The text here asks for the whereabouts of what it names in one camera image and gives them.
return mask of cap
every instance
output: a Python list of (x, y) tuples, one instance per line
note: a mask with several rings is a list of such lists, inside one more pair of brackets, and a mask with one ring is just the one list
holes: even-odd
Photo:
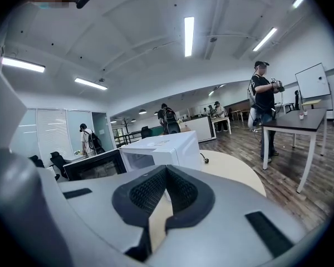
[(266, 65), (266, 66), (269, 66), (269, 64), (266, 62), (266, 61), (257, 61), (255, 62), (255, 67), (259, 66), (259, 65)]

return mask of dark table top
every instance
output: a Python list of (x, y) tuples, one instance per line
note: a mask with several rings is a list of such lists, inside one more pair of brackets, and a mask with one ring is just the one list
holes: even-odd
[(291, 130), (317, 131), (327, 109), (311, 109), (304, 119), (299, 119), (301, 111), (291, 111), (280, 118), (264, 123), (265, 127), (290, 128)]

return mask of whiteboard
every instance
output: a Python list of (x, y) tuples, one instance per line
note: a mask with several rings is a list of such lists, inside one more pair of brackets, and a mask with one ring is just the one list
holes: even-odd
[(328, 80), (321, 63), (296, 73), (296, 79), (303, 99), (330, 94)]

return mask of round table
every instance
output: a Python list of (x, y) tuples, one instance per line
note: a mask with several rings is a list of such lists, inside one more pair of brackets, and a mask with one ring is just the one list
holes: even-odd
[(205, 164), (203, 158), (200, 158), (202, 172), (241, 182), (266, 197), (260, 178), (255, 171), (240, 159), (218, 151), (201, 150), (200, 153), (209, 159), (209, 163)]
[[(200, 156), (202, 172), (244, 183), (266, 197), (265, 189), (257, 174), (241, 160), (217, 151), (201, 150), (200, 153), (209, 159), (209, 163), (206, 164), (202, 156)], [(153, 251), (156, 250), (166, 237), (164, 231), (165, 222), (172, 215), (172, 204), (167, 200), (166, 195), (164, 195), (149, 218), (150, 239)]]

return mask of shoe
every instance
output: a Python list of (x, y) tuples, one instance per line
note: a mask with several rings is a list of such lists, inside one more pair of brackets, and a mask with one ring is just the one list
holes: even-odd
[(272, 161), (272, 159), (269, 157), (268, 160), (267, 160), (267, 163), (270, 163)]

